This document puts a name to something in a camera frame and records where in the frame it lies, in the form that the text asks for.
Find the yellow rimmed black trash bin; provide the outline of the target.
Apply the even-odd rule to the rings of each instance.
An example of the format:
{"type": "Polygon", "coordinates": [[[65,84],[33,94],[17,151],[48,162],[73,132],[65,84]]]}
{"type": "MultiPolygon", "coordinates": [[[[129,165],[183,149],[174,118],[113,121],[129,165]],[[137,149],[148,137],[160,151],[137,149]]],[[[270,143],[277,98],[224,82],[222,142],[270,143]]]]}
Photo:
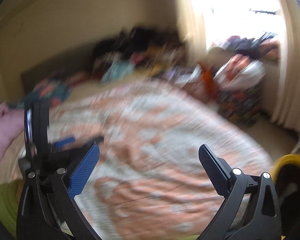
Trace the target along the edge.
{"type": "Polygon", "coordinates": [[[270,175],[279,201],[282,239],[300,239],[300,155],[277,159],[270,175]]]}

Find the green sleeve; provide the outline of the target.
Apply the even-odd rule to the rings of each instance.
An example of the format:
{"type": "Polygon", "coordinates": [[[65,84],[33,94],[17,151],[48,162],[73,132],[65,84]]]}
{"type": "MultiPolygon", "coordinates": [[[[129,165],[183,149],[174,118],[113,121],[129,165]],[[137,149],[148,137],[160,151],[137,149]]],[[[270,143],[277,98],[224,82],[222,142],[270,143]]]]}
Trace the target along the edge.
{"type": "Polygon", "coordinates": [[[6,230],[17,238],[17,214],[24,181],[14,180],[0,184],[0,221],[6,230]]]}

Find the floral dark pillow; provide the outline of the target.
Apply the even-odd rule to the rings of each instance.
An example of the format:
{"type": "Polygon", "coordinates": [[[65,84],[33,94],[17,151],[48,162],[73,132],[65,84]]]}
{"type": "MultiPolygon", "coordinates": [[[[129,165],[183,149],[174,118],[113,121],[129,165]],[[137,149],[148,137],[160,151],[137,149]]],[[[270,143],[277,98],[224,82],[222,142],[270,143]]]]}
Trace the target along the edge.
{"type": "Polygon", "coordinates": [[[40,81],[21,101],[46,101],[49,103],[49,107],[53,108],[64,102],[70,96],[70,92],[70,88],[65,82],[57,79],[45,79],[40,81]]]}

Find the orange white patterned bedspread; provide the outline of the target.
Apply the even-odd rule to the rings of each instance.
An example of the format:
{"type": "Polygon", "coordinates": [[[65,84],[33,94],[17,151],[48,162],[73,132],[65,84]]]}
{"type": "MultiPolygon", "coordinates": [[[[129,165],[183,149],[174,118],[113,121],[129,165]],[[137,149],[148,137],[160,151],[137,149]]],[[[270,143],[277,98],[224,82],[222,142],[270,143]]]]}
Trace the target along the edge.
{"type": "Polygon", "coordinates": [[[269,154],[249,135],[169,83],[139,81],[50,108],[25,102],[0,117],[0,154],[21,139],[10,182],[22,178],[18,160],[75,148],[101,135],[100,156],[75,202],[100,239],[182,239],[200,235],[224,198],[198,157],[206,144],[231,168],[260,176],[269,154]],[[74,136],[60,150],[51,144],[74,136]]]}

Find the light blue garment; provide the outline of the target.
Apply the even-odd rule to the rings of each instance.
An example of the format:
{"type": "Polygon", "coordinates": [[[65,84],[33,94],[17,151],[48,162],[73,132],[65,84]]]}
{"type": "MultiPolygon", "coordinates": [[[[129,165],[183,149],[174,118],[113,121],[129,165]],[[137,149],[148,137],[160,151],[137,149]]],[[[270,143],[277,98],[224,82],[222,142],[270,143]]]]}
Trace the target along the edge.
{"type": "Polygon", "coordinates": [[[113,61],[110,68],[102,76],[101,83],[113,83],[122,80],[135,70],[135,64],[128,60],[113,61]]]}

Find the dinosaur print laundry basket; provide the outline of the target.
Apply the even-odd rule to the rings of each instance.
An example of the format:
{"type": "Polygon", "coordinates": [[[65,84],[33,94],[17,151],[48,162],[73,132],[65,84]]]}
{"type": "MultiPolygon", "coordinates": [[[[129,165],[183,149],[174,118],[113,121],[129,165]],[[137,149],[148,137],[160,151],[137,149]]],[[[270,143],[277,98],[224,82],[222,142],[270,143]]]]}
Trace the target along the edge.
{"type": "Polygon", "coordinates": [[[261,113],[263,81],[245,90],[220,90],[218,114],[239,126],[253,126],[261,113]]]}

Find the pile of clothes on bed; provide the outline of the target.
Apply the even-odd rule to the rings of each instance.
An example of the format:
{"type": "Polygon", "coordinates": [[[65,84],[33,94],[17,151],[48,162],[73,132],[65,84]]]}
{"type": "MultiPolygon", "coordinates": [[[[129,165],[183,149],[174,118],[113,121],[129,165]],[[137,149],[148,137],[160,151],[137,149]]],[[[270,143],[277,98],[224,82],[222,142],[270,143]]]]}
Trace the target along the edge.
{"type": "Polygon", "coordinates": [[[87,72],[100,80],[115,60],[130,62],[137,68],[153,67],[156,63],[185,64],[186,44],[176,30],[136,26],[98,41],[87,72]]]}

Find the cream curtain right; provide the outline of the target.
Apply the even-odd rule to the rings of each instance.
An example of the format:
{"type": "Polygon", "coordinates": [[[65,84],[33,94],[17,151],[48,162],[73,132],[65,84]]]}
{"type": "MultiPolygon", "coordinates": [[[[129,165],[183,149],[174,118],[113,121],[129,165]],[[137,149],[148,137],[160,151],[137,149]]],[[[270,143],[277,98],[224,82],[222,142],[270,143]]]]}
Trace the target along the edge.
{"type": "Polygon", "coordinates": [[[271,120],[300,133],[300,5],[279,0],[284,25],[280,33],[277,100],[271,120]]]}

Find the cream curtain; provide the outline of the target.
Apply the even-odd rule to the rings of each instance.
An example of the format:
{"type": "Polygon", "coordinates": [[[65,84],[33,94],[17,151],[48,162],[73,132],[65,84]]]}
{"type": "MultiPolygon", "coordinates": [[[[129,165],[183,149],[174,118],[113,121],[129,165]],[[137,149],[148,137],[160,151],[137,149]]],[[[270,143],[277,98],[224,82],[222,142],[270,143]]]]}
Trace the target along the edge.
{"type": "Polygon", "coordinates": [[[179,37],[186,44],[190,62],[203,61],[207,54],[207,0],[175,0],[179,37]]]}
{"type": "Polygon", "coordinates": [[[280,33],[277,100],[271,120],[300,133],[300,5],[279,0],[284,25],[280,33]]]}

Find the floral fabric bag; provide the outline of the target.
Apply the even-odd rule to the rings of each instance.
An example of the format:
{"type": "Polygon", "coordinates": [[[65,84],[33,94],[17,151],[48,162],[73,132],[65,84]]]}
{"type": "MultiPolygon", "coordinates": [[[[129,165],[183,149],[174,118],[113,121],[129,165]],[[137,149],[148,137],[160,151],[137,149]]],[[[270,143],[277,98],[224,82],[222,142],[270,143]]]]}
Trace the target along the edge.
{"type": "Polygon", "coordinates": [[[200,65],[194,67],[179,67],[175,69],[170,83],[181,88],[190,96],[205,101],[206,89],[202,80],[202,69],[200,65]]]}

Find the white plastic bag with clothes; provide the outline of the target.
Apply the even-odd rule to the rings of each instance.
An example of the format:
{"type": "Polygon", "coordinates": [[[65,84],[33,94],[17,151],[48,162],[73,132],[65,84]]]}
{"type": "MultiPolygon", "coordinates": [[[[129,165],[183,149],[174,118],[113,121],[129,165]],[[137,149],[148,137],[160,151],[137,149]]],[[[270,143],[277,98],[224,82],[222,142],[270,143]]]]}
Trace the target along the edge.
{"type": "Polygon", "coordinates": [[[218,70],[213,81],[220,90],[246,90],[258,85],[265,74],[261,61],[236,54],[218,70]]]}

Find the orange plastic bag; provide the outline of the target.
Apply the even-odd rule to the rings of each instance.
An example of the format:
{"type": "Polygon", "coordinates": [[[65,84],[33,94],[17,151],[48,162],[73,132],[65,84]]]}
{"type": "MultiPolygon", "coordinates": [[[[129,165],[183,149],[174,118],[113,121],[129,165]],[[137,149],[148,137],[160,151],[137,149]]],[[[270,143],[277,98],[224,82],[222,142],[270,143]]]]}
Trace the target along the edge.
{"type": "Polygon", "coordinates": [[[201,80],[203,81],[205,91],[209,97],[214,97],[215,96],[215,83],[213,81],[213,75],[211,70],[206,69],[204,67],[201,67],[202,69],[202,77],[201,80]]]}

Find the cream curtain left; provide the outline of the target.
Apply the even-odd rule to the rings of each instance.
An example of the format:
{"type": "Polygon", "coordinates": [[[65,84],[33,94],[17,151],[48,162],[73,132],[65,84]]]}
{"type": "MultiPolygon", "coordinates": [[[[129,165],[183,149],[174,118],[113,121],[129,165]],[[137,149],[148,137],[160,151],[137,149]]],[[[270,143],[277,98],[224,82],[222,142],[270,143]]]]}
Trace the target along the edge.
{"type": "Polygon", "coordinates": [[[207,54],[207,0],[175,0],[179,37],[186,44],[190,62],[203,61],[207,54]]]}

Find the clothes on window sill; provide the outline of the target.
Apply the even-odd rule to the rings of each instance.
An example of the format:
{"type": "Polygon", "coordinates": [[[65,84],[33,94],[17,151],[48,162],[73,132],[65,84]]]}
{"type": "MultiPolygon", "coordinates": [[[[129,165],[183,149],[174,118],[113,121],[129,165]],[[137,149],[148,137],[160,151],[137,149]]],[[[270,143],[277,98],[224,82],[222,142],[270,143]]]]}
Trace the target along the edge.
{"type": "Polygon", "coordinates": [[[241,38],[238,35],[230,36],[226,41],[213,44],[207,54],[220,54],[230,51],[234,54],[249,56],[251,59],[269,59],[278,61],[280,57],[280,42],[276,33],[265,32],[259,38],[241,38]]]}

